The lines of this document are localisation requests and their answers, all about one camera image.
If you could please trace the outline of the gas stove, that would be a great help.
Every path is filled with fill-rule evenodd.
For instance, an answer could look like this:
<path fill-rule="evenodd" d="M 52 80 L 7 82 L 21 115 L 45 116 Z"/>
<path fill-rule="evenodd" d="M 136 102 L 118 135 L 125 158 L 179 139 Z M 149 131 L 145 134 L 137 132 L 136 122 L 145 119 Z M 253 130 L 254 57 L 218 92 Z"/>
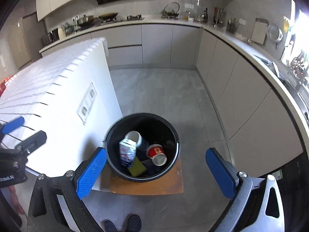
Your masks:
<path fill-rule="evenodd" d="M 101 23 L 102 24 L 118 23 L 118 22 L 122 22 L 122 21 L 132 21 L 132 20 L 144 20 L 144 17 L 142 17 L 142 15 L 136 15 L 136 16 L 129 15 L 125 18 L 116 16 L 116 18 L 114 18 L 113 20 L 101 20 Z"/>

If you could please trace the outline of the white cutting board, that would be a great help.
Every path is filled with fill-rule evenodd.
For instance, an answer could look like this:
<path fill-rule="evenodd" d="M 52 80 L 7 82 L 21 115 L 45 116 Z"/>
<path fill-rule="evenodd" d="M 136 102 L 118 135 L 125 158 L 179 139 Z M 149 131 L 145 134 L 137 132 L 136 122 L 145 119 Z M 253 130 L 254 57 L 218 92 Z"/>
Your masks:
<path fill-rule="evenodd" d="M 264 44 L 268 25 L 269 22 L 266 19 L 262 18 L 255 19 L 255 26 L 251 36 L 251 40 L 254 43 Z"/>

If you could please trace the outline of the steel pot with lid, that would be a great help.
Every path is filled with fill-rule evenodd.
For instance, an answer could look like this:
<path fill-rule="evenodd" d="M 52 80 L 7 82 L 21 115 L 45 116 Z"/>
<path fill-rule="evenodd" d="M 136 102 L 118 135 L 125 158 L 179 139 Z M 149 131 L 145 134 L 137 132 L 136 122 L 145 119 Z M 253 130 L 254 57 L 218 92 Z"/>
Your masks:
<path fill-rule="evenodd" d="M 91 25 L 94 22 L 94 19 L 95 18 L 93 15 L 90 15 L 90 16 L 84 15 L 83 17 L 80 17 L 77 20 L 77 25 L 79 27 L 85 27 L 85 26 Z"/>

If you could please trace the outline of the utensil holder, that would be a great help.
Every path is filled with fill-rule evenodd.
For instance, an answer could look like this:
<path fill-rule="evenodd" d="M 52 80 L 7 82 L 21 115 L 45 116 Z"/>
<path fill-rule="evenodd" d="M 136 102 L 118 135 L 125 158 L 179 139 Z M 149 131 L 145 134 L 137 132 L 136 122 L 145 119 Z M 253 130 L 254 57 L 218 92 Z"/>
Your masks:
<path fill-rule="evenodd" d="M 238 28 L 238 19 L 237 18 L 230 18 L 227 20 L 226 30 L 231 34 L 234 34 Z"/>

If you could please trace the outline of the red paper cup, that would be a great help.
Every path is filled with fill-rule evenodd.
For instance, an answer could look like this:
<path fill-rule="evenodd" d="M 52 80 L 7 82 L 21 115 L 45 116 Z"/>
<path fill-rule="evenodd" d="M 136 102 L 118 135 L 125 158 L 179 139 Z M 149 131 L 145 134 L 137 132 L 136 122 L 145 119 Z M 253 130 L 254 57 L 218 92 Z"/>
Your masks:
<path fill-rule="evenodd" d="M 161 145 L 150 145 L 146 150 L 146 155 L 149 159 L 152 160 L 152 163 L 156 166 L 163 166 L 167 162 L 167 157 Z"/>

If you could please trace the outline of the round metal steamer tray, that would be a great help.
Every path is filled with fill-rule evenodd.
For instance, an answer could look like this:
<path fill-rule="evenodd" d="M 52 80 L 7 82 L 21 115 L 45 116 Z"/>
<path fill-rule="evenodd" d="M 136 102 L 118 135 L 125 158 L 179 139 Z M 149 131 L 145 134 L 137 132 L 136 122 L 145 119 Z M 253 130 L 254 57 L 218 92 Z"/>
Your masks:
<path fill-rule="evenodd" d="M 274 43 L 279 43 L 283 38 L 282 30 L 275 24 L 267 26 L 267 37 Z"/>

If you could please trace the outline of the white kitchen island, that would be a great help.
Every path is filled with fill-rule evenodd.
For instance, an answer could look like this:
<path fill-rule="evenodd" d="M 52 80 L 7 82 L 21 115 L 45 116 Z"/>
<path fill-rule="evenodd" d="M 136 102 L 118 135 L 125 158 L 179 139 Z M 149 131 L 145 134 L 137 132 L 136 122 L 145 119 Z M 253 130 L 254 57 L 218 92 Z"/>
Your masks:
<path fill-rule="evenodd" d="M 107 56 L 105 38 L 82 41 L 39 59 L 8 82 L 1 95 L 1 123 L 20 116 L 25 123 L 4 137 L 3 147 L 13 149 L 38 131 L 47 135 L 28 156 L 28 172 L 58 177 L 75 170 L 122 118 Z M 77 109 L 91 82 L 97 96 L 83 125 Z"/>

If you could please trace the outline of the blue white milk carton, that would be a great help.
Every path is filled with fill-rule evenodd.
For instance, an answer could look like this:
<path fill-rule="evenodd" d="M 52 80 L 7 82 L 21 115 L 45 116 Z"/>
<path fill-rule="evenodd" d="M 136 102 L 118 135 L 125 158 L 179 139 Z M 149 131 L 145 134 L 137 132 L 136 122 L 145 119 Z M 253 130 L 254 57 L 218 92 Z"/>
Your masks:
<path fill-rule="evenodd" d="M 121 165 L 131 168 L 136 156 L 137 143 L 131 139 L 124 138 L 119 143 L 119 156 Z"/>

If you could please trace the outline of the wall socket panel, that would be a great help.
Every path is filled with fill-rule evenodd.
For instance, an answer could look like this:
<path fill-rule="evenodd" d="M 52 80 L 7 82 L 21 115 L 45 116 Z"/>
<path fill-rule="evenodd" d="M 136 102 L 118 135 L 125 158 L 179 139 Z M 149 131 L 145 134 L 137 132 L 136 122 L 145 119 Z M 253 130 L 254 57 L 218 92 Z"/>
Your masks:
<path fill-rule="evenodd" d="M 87 122 L 87 118 L 90 115 L 96 96 L 97 91 L 94 87 L 94 84 L 91 82 L 77 109 L 77 114 L 81 119 L 83 125 L 85 125 Z"/>

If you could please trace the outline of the grey base cabinets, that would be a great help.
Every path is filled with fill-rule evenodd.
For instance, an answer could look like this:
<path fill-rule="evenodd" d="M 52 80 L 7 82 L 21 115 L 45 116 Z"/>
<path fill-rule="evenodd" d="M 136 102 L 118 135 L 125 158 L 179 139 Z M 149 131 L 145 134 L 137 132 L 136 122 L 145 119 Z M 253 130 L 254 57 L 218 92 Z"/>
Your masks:
<path fill-rule="evenodd" d="M 78 32 L 41 54 L 98 37 L 107 39 L 110 68 L 196 69 L 237 168 L 260 176 L 305 153 L 308 128 L 301 110 L 249 46 L 182 21 L 124 21 Z"/>

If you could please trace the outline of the yellow sponge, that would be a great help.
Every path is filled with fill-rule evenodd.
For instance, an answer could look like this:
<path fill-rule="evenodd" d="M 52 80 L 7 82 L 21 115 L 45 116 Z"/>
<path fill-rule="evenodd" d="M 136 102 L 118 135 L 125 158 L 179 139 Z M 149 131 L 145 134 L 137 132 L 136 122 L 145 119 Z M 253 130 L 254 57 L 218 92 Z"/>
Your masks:
<path fill-rule="evenodd" d="M 133 177 L 137 177 L 146 172 L 147 168 L 140 162 L 137 157 L 135 157 L 132 166 L 129 167 L 128 170 Z"/>

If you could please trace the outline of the orange wooden board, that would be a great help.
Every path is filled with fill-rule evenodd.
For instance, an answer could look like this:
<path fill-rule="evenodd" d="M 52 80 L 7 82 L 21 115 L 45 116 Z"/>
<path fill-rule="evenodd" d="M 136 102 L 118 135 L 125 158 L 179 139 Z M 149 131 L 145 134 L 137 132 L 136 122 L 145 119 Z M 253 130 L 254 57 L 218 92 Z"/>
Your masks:
<path fill-rule="evenodd" d="M 110 192 L 122 195 L 156 196 L 171 195 L 184 192 L 181 157 L 174 167 L 161 178 L 150 182 L 132 182 L 124 180 L 112 173 L 110 177 Z"/>

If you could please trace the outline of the metal kettle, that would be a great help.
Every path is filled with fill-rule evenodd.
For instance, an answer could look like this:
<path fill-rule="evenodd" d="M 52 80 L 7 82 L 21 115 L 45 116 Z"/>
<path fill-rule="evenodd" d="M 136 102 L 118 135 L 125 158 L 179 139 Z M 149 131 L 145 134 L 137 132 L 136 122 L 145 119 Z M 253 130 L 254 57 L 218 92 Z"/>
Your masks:
<path fill-rule="evenodd" d="M 161 11 L 161 18 L 178 19 L 180 5 L 178 2 L 171 2 Z"/>

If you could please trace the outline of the toaster oven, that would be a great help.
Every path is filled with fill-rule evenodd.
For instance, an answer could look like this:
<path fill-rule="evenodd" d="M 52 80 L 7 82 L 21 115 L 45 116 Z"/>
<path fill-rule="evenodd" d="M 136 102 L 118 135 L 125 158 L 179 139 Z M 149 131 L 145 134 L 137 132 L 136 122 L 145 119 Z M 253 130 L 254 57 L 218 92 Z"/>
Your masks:
<path fill-rule="evenodd" d="M 59 40 L 58 28 L 42 36 L 42 41 L 43 41 L 44 46 L 48 46 L 58 40 Z"/>

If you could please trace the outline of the blue paper cup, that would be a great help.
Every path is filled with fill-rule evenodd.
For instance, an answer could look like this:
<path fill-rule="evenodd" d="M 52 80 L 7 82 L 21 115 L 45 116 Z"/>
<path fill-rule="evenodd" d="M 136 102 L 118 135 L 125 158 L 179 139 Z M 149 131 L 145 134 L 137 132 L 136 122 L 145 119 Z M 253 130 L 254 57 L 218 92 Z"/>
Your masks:
<path fill-rule="evenodd" d="M 125 138 L 134 141 L 136 143 L 136 149 L 139 151 L 145 151 L 149 146 L 147 141 L 137 131 L 128 132 Z"/>

